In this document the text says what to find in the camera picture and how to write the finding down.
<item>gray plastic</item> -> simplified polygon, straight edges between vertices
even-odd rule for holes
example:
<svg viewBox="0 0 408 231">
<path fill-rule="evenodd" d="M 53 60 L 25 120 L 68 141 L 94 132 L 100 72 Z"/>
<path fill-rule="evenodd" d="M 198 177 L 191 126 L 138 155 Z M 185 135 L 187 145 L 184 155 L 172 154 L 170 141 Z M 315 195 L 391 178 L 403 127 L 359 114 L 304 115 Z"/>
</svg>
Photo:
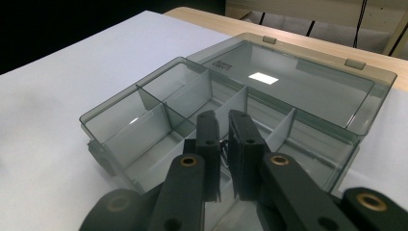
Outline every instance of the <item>gray plastic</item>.
<svg viewBox="0 0 408 231">
<path fill-rule="evenodd" d="M 197 115 L 208 110 L 216 113 L 222 139 L 230 110 L 250 114 L 272 151 L 296 158 L 333 193 L 395 80 L 386 70 L 344 64 L 279 40 L 242 35 L 189 60 L 176 58 L 80 120 L 103 150 L 98 158 L 139 193 L 165 180 L 184 139 L 195 138 Z M 254 204 L 233 198 L 226 168 L 220 188 L 222 202 L 206 204 L 205 230 L 261 228 Z"/>
</svg>

